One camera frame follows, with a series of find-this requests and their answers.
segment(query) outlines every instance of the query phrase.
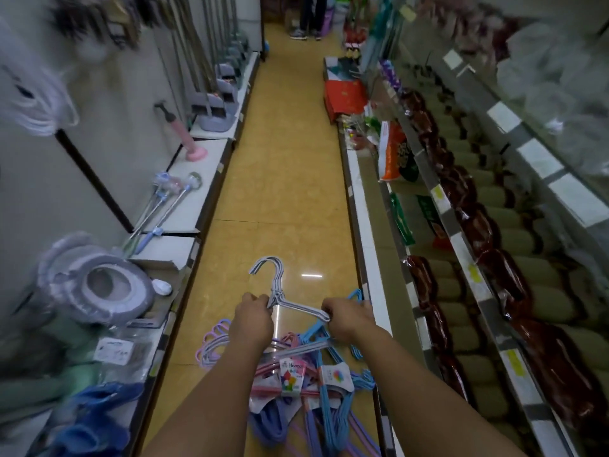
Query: person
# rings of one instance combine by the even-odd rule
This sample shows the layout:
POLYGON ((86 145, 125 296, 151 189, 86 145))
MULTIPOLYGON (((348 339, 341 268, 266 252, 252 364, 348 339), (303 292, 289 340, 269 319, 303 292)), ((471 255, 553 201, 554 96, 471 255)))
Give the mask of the person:
POLYGON ((303 0, 303 6, 300 10, 300 27, 290 34, 290 38, 306 40, 308 31, 311 36, 315 37, 316 41, 321 40, 327 3, 328 0, 317 0, 315 13, 313 13, 313 0, 303 0))
MULTIPOLYGON (((273 336, 268 296, 246 293, 229 344, 171 415, 143 457, 241 457, 256 365, 273 336)), ((418 457, 523 457, 524 453, 378 327, 369 302, 325 299, 332 337, 363 354, 404 453, 418 457)))

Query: gray sneaker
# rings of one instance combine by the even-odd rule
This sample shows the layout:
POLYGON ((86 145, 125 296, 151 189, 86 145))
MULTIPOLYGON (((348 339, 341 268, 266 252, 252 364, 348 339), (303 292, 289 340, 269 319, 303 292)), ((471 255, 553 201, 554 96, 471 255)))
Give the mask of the gray sneaker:
POLYGON ((290 38, 293 40, 306 40, 306 32, 301 29, 295 29, 291 34, 290 38))

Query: dark pants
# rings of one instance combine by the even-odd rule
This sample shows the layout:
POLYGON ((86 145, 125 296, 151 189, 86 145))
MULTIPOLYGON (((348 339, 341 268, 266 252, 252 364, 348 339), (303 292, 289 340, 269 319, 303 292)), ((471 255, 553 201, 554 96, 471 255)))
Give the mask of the dark pants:
POLYGON ((307 30, 321 30, 324 25, 324 16, 326 14, 326 3, 328 0, 317 0, 315 6, 315 14, 313 14, 313 0, 304 0, 302 10, 300 12, 300 28, 307 30))

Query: pink plunger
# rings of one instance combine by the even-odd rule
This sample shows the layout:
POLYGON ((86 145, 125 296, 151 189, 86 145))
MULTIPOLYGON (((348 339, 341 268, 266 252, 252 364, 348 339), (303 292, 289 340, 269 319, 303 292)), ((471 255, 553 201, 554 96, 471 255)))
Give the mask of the pink plunger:
POLYGON ((181 139, 184 147, 187 148, 187 160, 189 162, 196 162, 207 156, 207 149, 194 142, 193 137, 188 133, 184 124, 178 120, 175 114, 172 114, 165 108, 164 103, 158 102, 154 107, 158 107, 163 111, 163 114, 165 114, 165 121, 169 123, 175 131, 175 134, 181 139))

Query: aisle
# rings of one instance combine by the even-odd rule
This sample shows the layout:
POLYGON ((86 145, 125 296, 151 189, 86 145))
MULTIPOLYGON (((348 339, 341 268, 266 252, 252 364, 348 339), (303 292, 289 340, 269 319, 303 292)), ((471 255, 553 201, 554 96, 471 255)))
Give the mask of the aisle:
MULTIPOLYGON (((338 42, 294 41, 277 24, 266 25, 265 34, 270 56, 258 71, 146 444, 202 378, 194 353, 203 335, 219 319, 232 318, 245 291, 269 293, 274 269, 268 264, 249 276, 255 260, 280 257, 286 296, 310 306, 357 287, 336 128, 322 99, 322 60, 340 54, 338 42)), ((314 322, 285 309, 273 316, 279 335, 314 322)), ((358 392, 353 410, 376 437, 371 394, 358 392)), ((297 434, 289 440, 306 450, 297 434)), ((248 436, 247 457, 282 451, 268 451, 248 436)))

